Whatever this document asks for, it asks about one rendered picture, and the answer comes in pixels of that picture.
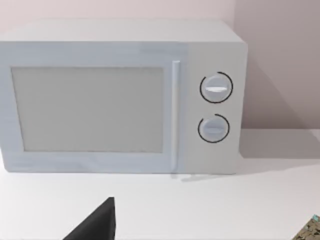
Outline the microwave door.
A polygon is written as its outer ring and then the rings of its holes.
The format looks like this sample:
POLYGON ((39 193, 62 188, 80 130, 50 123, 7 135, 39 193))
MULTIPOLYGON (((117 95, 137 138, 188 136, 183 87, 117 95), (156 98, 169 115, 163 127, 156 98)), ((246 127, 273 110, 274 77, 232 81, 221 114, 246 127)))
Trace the microwave door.
POLYGON ((171 174, 177 42, 0 41, 0 151, 12 173, 171 174))

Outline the speckled brown and teal object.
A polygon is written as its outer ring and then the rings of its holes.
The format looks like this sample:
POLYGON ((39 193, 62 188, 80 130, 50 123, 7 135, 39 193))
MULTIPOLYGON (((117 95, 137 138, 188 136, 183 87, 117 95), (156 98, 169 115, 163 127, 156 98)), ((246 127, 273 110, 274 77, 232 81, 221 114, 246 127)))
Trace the speckled brown and teal object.
POLYGON ((314 214, 291 240, 320 240, 320 216, 314 214))

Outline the pale microwave oven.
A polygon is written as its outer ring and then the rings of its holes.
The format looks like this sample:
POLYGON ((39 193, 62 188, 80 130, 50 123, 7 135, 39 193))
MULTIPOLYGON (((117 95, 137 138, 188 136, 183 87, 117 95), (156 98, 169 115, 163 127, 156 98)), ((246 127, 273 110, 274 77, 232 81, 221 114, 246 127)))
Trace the pale microwave oven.
POLYGON ((186 48, 180 91, 180 152, 171 174, 234 174, 240 135, 248 62, 248 45, 227 24, 216 19, 47 19, 0 34, 0 42, 174 42, 186 48), (222 101, 207 100, 203 81, 216 74, 230 81, 222 101), (219 117, 227 133, 207 141, 200 133, 204 119, 219 117))

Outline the small microwave knob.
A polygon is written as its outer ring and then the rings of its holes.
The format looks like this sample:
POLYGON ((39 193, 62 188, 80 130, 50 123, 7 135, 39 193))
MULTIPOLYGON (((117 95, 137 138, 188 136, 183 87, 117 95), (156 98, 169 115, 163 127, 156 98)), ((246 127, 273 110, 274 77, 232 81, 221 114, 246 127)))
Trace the small microwave knob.
POLYGON ((204 119, 200 125, 201 135, 209 142, 221 140, 228 131, 228 125, 224 119, 213 117, 204 119))

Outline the large microwave knob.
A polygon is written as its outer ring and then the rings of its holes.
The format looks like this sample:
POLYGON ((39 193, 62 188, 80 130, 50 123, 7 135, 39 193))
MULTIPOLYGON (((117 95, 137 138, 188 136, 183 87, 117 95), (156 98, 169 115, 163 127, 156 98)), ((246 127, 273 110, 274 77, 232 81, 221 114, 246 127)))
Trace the large microwave knob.
POLYGON ((201 85, 203 96, 210 102, 220 102, 224 100, 230 91, 230 80, 223 74, 206 77, 201 85))

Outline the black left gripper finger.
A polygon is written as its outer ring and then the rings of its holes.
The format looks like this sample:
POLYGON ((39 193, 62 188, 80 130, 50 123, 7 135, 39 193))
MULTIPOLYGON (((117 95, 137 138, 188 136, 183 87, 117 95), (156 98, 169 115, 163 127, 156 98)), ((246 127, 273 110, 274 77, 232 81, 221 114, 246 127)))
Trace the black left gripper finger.
POLYGON ((62 240, 115 240, 115 198, 108 197, 62 240))

